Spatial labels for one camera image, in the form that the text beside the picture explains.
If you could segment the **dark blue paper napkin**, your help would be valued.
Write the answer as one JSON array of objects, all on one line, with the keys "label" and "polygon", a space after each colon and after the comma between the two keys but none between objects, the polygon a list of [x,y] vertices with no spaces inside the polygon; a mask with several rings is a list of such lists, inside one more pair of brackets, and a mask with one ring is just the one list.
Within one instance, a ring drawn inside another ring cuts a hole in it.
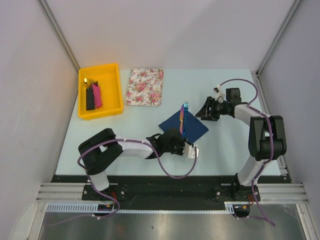
[{"label": "dark blue paper napkin", "polygon": [[[178,110],[167,120],[160,123],[158,126],[164,132],[169,129],[177,129],[180,131],[180,111]],[[185,138],[191,143],[195,143],[198,139],[200,139],[209,129],[202,124],[194,115],[192,115],[189,111],[186,115],[186,126],[185,126]]]}]

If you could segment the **blue metal fork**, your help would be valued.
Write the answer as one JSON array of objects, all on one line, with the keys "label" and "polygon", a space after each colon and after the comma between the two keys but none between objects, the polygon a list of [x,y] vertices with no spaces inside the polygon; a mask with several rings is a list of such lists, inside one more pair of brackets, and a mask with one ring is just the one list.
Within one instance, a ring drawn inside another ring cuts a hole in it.
[{"label": "blue metal fork", "polygon": [[183,105],[183,122],[182,122],[182,135],[186,135],[186,121],[187,121],[187,112],[188,112],[189,103],[185,102]]}]

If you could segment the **iridescent metal knife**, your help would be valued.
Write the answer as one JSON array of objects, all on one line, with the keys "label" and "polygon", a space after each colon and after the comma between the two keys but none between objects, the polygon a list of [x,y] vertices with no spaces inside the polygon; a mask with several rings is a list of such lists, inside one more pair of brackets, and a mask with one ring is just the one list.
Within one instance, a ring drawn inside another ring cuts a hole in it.
[{"label": "iridescent metal knife", "polygon": [[181,133],[181,135],[184,135],[184,113],[185,113],[185,105],[183,104],[180,108],[180,112],[179,112],[179,132]]}]

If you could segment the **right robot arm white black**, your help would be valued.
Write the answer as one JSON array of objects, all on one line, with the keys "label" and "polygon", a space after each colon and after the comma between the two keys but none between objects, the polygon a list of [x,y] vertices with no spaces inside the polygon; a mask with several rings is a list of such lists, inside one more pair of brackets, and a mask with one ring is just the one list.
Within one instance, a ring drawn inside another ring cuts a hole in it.
[{"label": "right robot arm white black", "polygon": [[259,177],[272,161],[287,151],[284,120],[279,115],[268,115],[243,102],[239,88],[228,88],[223,92],[218,85],[213,90],[215,97],[207,97],[195,116],[203,121],[214,122],[221,115],[231,116],[248,125],[249,158],[235,174],[229,194],[233,201],[255,200],[259,197],[256,186]]}]

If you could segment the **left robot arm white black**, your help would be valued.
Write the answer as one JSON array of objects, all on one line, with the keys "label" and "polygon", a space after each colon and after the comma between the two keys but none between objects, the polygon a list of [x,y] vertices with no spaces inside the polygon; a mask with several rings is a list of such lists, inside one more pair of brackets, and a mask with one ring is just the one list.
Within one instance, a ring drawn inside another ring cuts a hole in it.
[{"label": "left robot arm white black", "polygon": [[83,168],[93,183],[93,194],[100,200],[110,196],[111,188],[106,169],[119,157],[157,159],[165,153],[194,158],[194,144],[188,142],[178,129],[170,128],[141,140],[118,138],[106,128],[78,146]]}]

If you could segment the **floral pattern tray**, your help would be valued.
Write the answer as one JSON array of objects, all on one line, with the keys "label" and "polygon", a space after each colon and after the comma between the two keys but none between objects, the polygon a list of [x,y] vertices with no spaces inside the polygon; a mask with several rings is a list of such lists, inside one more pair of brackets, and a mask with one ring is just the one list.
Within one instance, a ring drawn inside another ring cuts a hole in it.
[{"label": "floral pattern tray", "polygon": [[133,68],[130,73],[125,104],[128,106],[158,107],[162,103],[164,70]]}]

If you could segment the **yellow plastic bin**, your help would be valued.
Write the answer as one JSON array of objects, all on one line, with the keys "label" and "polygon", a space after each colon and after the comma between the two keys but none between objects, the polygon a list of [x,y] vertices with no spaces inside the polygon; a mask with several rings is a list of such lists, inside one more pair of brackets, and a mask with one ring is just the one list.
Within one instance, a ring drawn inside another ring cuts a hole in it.
[{"label": "yellow plastic bin", "polygon": [[[86,110],[86,87],[84,78],[100,87],[102,106],[94,110]],[[81,68],[78,71],[78,117],[93,120],[121,114],[124,110],[119,65],[110,63]]]}]

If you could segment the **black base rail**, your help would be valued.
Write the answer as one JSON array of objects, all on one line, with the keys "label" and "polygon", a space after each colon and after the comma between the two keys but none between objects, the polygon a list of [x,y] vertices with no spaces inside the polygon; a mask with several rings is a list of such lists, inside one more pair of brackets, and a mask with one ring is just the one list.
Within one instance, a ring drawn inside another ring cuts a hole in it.
[{"label": "black base rail", "polygon": [[214,211],[225,202],[245,203],[260,199],[261,186],[241,187],[235,177],[190,176],[174,180],[166,176],[110,177],[110,186],[96,193],[85,176],[54,175],[55,184],[81,184],[80,200],[102,203],[111,209],[114,200],[125,211]]}]

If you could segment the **aluminium frame rail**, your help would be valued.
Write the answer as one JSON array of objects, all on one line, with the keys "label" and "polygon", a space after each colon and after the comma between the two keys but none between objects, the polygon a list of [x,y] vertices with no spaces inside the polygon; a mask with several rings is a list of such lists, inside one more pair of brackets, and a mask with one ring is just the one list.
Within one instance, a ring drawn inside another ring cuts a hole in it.
[{"label": "aluminium frame rail", "polygon": [[[85,183],[42,183],[36,201],[38,203],[80,203]],[[303,184],[259,183],[257,185],[262,204],[308,204]]]}]

